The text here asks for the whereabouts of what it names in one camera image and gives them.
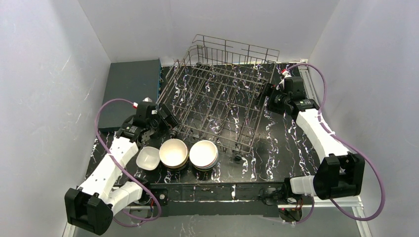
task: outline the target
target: wire dish rack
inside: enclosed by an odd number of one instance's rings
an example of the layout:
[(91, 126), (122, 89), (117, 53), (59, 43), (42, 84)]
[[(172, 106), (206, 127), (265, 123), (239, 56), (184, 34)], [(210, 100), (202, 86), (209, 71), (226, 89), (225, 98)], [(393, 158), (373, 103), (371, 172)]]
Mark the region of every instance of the wire dish rack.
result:
[(212, 140), (223, 151), (251, 151), (265, 103), (255, 104), (270, 82), (279, 51), (196, 35), (175, 62), (158, 103), (179, 119), (176, 132), (194, 143)]

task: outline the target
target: beige bowl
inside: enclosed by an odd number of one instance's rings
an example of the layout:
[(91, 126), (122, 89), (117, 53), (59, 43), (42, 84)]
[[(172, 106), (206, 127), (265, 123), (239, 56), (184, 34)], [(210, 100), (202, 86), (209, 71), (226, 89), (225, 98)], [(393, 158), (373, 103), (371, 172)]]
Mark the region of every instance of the beige bowl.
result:
[(188, 160), (188, 148), (179, 139), (169, 139), (160, 147), (161, 162), (171, 169), (183, 166)]
[(211, 169), (217, 162), (217, 146), (208, 140), (195, 143), (189, 153), (191, 163), (199, 170)]

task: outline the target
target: stacked bowls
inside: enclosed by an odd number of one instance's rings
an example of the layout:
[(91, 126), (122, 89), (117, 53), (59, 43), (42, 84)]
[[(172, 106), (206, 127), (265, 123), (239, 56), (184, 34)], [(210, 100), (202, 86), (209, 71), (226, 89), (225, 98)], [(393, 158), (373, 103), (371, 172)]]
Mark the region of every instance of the stacked bowls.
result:
[(197, 170), (208, 171), (218, 161), (217, 146), (208, 140), (199, 141), (192, 146), (189, 159)]

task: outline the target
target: gray panel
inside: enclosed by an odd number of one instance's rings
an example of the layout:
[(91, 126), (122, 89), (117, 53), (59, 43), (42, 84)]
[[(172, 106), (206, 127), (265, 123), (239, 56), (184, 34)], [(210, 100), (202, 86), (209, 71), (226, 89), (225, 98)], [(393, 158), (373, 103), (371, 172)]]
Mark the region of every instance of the gray panel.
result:
[(79, 0), (112, 62), (181, 59), (196, 34), (308, 58), (338, 0)]
[[(345, 207), (352, 213), (351, 207)], [(308, 213), (309, 207), (303, 208)], [(131, 223), (123, 213), (118, 220)], [(75, 237), (96, 235), (77, 228)], [(261, 216), (171, 216), (146, 223), (140, 228), (126, 228), (113, 222), (103, 237), (157, 236), (157, 237), (262, 237), (262, 236), (319, 236), (359, 237), (356, 221), (343, 215), (335, 207), (318, 207), (306, 222), (294, 227), (263, 219)]]
[[(157, 101), (160, 79), (160, 61), (137, 61), (125, 63), (112, 63), (106, 82), (103, 103), (124, 98), (132, 102), (140, 102), (145, 97)], [(107, 130), (119, 128), (122, 122), (135, 110), (125, 102), (109, 104), (101, 113), (99, 128)]]
[[(387, 201), (368, 224), (374, 236), (418, 236), (419, 2), (342, 0), (309, 62), (326, 77), (325, 119), (365, 152), (380, 171)], [(321, 79), (311, 72), (320, 99)], [(366, 165), (361, 198), (366, 216), (380, 189)]]
[(0, 22), (0, 236), (61, 236), (111, 61), (76, 0), (2, 0)]

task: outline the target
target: bowl rim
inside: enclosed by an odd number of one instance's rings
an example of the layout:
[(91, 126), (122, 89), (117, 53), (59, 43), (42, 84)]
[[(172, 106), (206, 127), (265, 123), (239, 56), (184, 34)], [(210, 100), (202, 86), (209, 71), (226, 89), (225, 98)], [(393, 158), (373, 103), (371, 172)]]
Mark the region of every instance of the bowl rim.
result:
[[(159, 151), (159, 162), (157, 162), (155, 165), (153, 165), (152, 167), (152, 169), (148, 169), (148, 168), (146, 168), (146, 167), (143, 167), (143, 166), (141, 166), (141, 165), (139, 165), (138, 164), (138, 158), (140, 157), (140, 154), (142, 153), (142, 152), (146, 152), (146, 150), (157, 150), (157, 151)], [(146, 147), (143, 147), (141, 150), (140, 150), (140, 152), (138, 153), (138, 155), (137, 155), (137, 159), (135, 160), (135, 163), (137, 164), (137, 166), (138, 167), (140, 167), (140, 168), (142, 168), (142, 169), (145, 169), (145, 170), (154, 170), (154, 169), (156, 169), (157, 168), (157, 166), (159, 166), (159, 163), (160, 163), (160, 150), (159, 149), (157, 149), (157, 148), (155, 148), (155, 147), (150, 147), (150, 146), (146, 146)]]
[[(168, 162), (168, 160), (167, 160), (167, 159), (165, 159), (165, 161), (163, 161), (163, 159), (162, 159), (162, 148), (164, 148), (164, 145), (165, 145), (167, 142), (172, 141), (172, 140), (177, 140), (177, 141), (181, 142), (181, 144), (183, 144), (183, 146), (182, 146), (182, 147), (186, 150), (186, 155), (185, 155), (185, 157), (183, 158), (183, 160), (182, 160), (180, 163), (179, 163), (179, 162), (177, 162), (177, 163), (173, 164), (173, 162), (172, 162), (172, 163)], [(185, 161), (188, 159), (188, 156), (189, 156), (189, 151), (188, 151), (188, 147), (186, 146), (186, 144), (185, 144), (182, 140), (179, 140), (179, 139), (176, 139), (176, 138), (171, 138), (171, 139), (168, 139), (167, 141), (163, 142), (163, 144), (160, 146), (159, 156), (160, 156), (160, 161), (161, 161), (161, 162), (162, 162), (165, 166), (167, 166), (167, 167), (169, 167), (169, 168), (177, 168), (177, 167), (180, 167), (181, 165), (183, 165), (183, 164), (185, 163)]]
[(195, 166), (195, 167), (197, 167), (197, 168), (208, 168), (209, 166), (211, 166), (211, 165), (213, 165), (214, 164), (214, 162), (215, 162), (215, 160), (218, 158), (218, 148), (217, 148), (217, 146), (214, 144), (214, 142), (212, 142), (212, 141), (210, 141), (210, 140), (202, 140), (202, 141), (199, 141), (199, 142), (197, 142), (197, 143), (195, 143), (192, 147), (191, 147), (191, 151), (194, 149), (194, 147), (195, 147), (195, 149), (197, 149), (197, 144), (199, 144), (199, 143), (211, 143), (212, 144), (212, 147), (214, 147), (214, 149), (215, 149), (215, 156), (214, 156), (214, 159), (211, 161), (211, 162), (206, 162), (205, 164), (203, 164), (203, 162), (202, 162), (202, 160), (201, 159), (199, 159), (198, 157), (195, 157), (194, 156), (194, 153), (192, 153), (192, 156), (191, 156), (191, 152), (189, 152), (189, 159), (191, 160), (191, 163)]

